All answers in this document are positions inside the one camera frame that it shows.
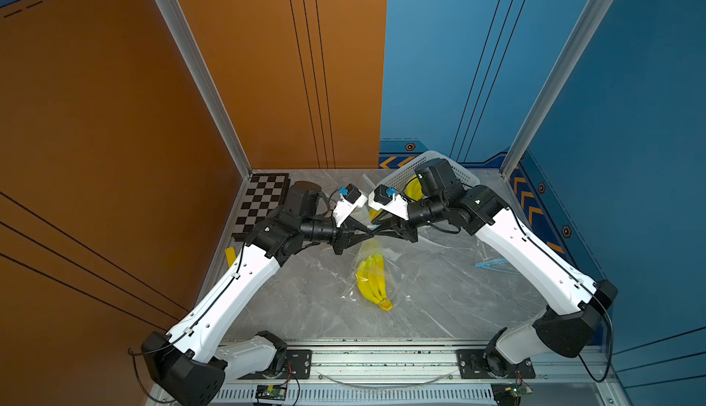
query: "gray marble surface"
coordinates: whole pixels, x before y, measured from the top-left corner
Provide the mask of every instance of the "gray marble surface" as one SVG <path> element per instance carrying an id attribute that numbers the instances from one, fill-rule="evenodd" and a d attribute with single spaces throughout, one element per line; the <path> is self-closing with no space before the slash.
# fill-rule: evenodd
<path id="1" fill-rule="evenodd" d="M 293 181 L 316 182 L 327 194 L 348 183 L 368 192 L 389 174 L 385 170 L 281 171 L 289 172 Z M 508 202 L 516 202 L 497 171 L 473 172 L 482 184 Z M 488 340 L 500 328 L 521 323 L 546 305 L 509 264 L 497 267 L 502 271 L 476 267 L 501 256 L 475 236 L 425 227 L 419 230 L 419 238 L 417 243 L 376 238 L 385 257 L 388 298 L 395 305 L 392 311 L 384 312 L 366 301 L 356 285 L 357 256 L 370 247 L 370 241 L 341 256 L 333 254 L 330 246 L 320 245 L 287 260 L 247 304 L 225 338 L 250 338 L 267 329 L 285 340 Z"/>

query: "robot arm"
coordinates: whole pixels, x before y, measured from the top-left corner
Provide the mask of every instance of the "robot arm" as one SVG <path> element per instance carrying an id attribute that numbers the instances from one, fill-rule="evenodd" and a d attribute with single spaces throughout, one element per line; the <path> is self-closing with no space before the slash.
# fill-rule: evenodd
<path id="1" fill-rule="evenodd" d="M 561 259 L 488 187 L 464 190 L 448 161 L 429 160 L 415 174 L 426 198 L 410 202 L 398 190 L 380 186 L 368 204 L 411 227 L 447 220 L 475 234 L 512 263 L 548 303 L 546 311 L 496 334 L 486 348 L 489 370 L 505 376 L 525 358 L 549 351 L 577 357 L 613 303 L 617 288 L 608 280 L 595 282 Z"/>
<path id="2" fill-rule="evenodd" d="M 166 335 L 153 332 L 145 340 L 142 351 L 154 382 L 183 406 L 192 406 L 211 401 L 225 381 L 253 371 L 278 375 L 285 365 L 286 344 L 273 334 L 263 331 L 226 348 L 218 344 L 250 298 L 292 254 L 322 242 L 341 254 L 374 235 L 416 242 L 418 227 L 441 220 L 475 234 L 505 256 L 549 304 L 523 324 L 498 331 L 485 351 L 488 370 L 503 377 L 525 358 L 550 350 L 576 357 L 595 334 L 617 289 L 562 260 L 488 187 L 464 189 L 448 161 L 430 160 L 415 174 L 425 198 L 413 201 L 386 186 L 366 196 L 348 185 L 341 189 L 331 217 L 315 214 L 321 187 L 297 181 L 285 204 L 255 226 L 240 257 L 196 308 Z M 366 201 L 375 210 L 386 210 L 375 229 L 349 217 Z M 310 244 L 303 246 L 304 241 Z"/>
<path id="3" fill-rule="evenodd" d="M 283 206 L 255 226 L 224 276 L 166 335 L 153 332 L 142 344 L 150 377 L 183 406 L 206 405 L 225 382 L 252 372 L 277 376 L 287 345 L 270 332 L 229 347 L 218 344 L 262 285 L 305 241 L 330 243 L 334 252 L 369 239 L 370 230 L 348 216 L 367 196 L 353 185 L 341 189 L 331 217 L 316 215 L 321 187 L 298 181 Z"/>

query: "bunch of bananas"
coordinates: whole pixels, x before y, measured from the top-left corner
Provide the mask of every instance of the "bunch of bananas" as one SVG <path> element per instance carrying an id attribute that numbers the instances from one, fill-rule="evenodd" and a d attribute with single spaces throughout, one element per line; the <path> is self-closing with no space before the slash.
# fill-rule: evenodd
<path id="1" fill-rule="evenodd" d="M 358 278 L 358 289 L 363 297 L 380 306 L 383 311 L 390 311 L 393 308 L 385 291 L 385 264 L 380 253 L 368 256 L 366 260 L 360 262 L 358 272 L 355 274 Z"/>

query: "vent grille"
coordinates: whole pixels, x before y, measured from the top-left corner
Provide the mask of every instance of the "vent grille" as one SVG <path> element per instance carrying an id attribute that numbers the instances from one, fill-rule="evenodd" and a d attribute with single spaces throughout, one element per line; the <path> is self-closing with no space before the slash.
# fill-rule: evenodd
<path id="1" fill-rule="evenodd" d="M 226 387 L 213 399 L 212 404 L 254 402 L 256 385 L 247 388 L 237 388 L 234 385 Z M 290 386 L 287 393 L 287 404 L 296 397 L 296 386 Z M 344 386 L 314 385 L 303 387 L 297 405 L 411 405 L 411 404 L 483 404 L 494 405 L 493 391 L 489 384 L 444 385 L 439 387 L 419 389 L 389 389 L 373 391 L 367 389 L 347 388 Z"/>

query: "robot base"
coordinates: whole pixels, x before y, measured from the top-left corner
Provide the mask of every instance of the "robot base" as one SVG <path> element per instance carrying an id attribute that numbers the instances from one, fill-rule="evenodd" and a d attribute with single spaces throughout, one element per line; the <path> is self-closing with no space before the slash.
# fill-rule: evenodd
<path id="1" fill-rule="evenodd" d="M 287 349 L 286 364 L 292 366 L 292 374 L 299 380 L 309 378 L 309 368 L 311 367 L 311 350 L 309 349 Z M 282 373 L 276 377 L 268 377 L 263 372 L 243 375 L 240 380 L 286 380 L 289 377 L 289 369 L 284 368 Z"/>
<path id="2" fill-rule="evenodd" d="M 489 372 L 488 364 L 485 361 L 484 349 L 458 349 L 456 351 L 456 360 L 458 361 L 458 369 L 461 371 L 461 378 L 500 378 Z M 534 378 L 534 367 L 532 361 L 525 359 L 517 365 L 517 372 L 520 376 L 527 380 Z M 515 378 L 514 371 L 506 376 L 506 378 Z"/>

